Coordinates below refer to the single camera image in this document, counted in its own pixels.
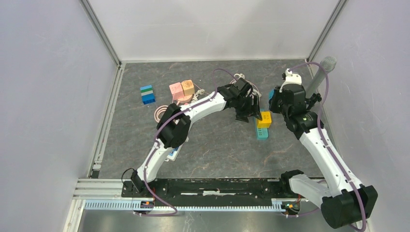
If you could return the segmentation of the yellow cube socket adapter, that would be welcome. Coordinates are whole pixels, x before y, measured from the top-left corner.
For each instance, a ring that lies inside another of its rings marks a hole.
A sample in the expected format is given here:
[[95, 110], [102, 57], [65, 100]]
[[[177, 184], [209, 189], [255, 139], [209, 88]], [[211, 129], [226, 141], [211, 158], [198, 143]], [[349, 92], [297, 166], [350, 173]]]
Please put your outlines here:
[[262, 119], [257, 119], [257, 128], [258, 129], [267, 129], [272, 124], [272, 117], [270, 111], [261, 111]]

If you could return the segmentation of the teal power strip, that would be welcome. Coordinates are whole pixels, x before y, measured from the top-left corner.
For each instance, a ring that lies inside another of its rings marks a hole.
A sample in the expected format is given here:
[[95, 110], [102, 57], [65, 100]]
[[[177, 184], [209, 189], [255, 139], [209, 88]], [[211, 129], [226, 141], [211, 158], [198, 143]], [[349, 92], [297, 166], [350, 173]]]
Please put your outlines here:
[[254, 118], [254, 128], [255, 128], [255, 133], [256, 133], [256, 138], [257, 140], [267, 140], [269, 137], [269, 132], [268, 129], [258, 129], [257, 128], [257, 119]]

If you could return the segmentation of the white long power strip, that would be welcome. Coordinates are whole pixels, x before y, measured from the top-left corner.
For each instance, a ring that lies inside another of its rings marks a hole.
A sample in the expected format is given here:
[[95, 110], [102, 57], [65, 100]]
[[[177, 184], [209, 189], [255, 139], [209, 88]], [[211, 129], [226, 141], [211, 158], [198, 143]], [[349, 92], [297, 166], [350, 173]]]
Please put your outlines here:
[[179, 151], [180, 151], [180, 147], [173, 148], [173, 149], [171, 150], [171, 152], [167, 155], [165, 161], [166, 161], [166, 162], [168, 162], [168, 161], [175, 161], [175, 160], [176, 160], [176, 157], [177, 157], [178, 154], [179, 154]]

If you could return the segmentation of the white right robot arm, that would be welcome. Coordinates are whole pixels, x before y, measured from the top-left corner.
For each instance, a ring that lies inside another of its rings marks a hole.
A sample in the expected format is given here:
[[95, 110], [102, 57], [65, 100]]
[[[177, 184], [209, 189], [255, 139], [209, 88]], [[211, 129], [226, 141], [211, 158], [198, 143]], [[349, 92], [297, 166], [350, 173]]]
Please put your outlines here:
[[279, 191], [285, 197], [300, 194], [315, 204], [327, 224], [334, 228], [351, 226], [367, 229], [367, 219], [378, 198], [373, 186], [365, 186], [348, 168], [328, 137], [320, 113], [307, 107], [305, 89], [300, 84], [285, 84], [272, 90], [269, 110], [281, 114], [288, 130], [309, 151], [326, 184], [307, 177], [300, 170], [285, 172]]

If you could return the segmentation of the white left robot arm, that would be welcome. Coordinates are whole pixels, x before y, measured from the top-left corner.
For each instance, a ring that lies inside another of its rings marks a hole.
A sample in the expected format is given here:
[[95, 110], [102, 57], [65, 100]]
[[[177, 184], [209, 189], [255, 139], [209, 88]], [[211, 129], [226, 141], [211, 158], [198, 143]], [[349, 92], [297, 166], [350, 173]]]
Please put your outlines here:
[[254, 93], [254, 86], [240, 77], [193, 103], [182, 106], [170, 104], [157, 124], [153, 147], [143, 164], [131, 175], [134, 192], [140, 197], [151, 193], [151, 182], [156, 179], [159, 168], [173, 149], [185, 143], [193, 123], [229, 108], [235, 110], [238, 121], [248, 122], [249, 117], [261, 120], [260, 98], [260, 94]]

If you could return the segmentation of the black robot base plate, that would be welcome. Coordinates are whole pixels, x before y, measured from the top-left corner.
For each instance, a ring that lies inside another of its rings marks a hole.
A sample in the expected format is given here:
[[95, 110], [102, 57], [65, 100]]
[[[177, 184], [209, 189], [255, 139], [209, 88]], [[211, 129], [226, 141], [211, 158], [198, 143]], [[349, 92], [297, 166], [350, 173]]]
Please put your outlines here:
[[131, 181], [125, 181], [121, 196], [125, 198], [157, 197], [173, 206], [270, 206], [272, 199], [296, 201], [301, 195], [285, 187], [280, 179], [212, 178], [166, 179], [149, 183], [141, 192]]

